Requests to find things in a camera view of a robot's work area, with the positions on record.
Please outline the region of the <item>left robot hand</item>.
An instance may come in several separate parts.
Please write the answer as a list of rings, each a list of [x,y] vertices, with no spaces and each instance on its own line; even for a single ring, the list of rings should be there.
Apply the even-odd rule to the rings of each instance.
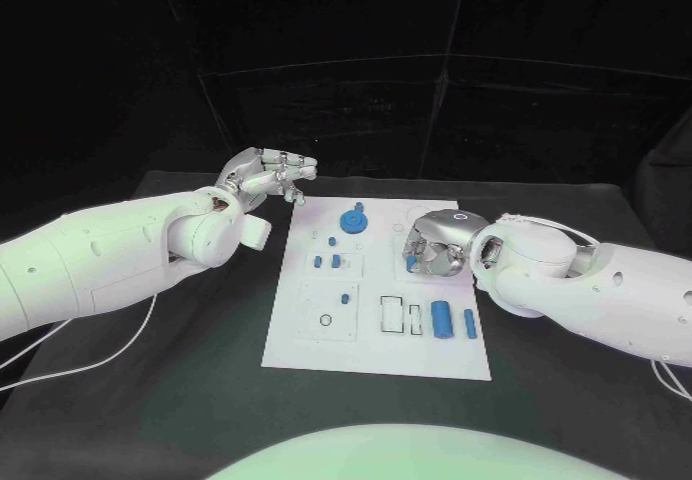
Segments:
[[[226,162],[216,186],[236,198],[248,213],[271,195],[303,206],[304,194],[294,182],[316,177],[314,158],[284,150],[249,147]]]

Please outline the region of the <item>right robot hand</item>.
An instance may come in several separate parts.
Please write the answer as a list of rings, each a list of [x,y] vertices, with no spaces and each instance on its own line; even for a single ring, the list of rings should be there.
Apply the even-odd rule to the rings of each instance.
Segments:
[[[479,232],[489,226],[477,214],[454,209],[425,213],[415,221],[404,244],[408,273],[456,276],[469,260]]]

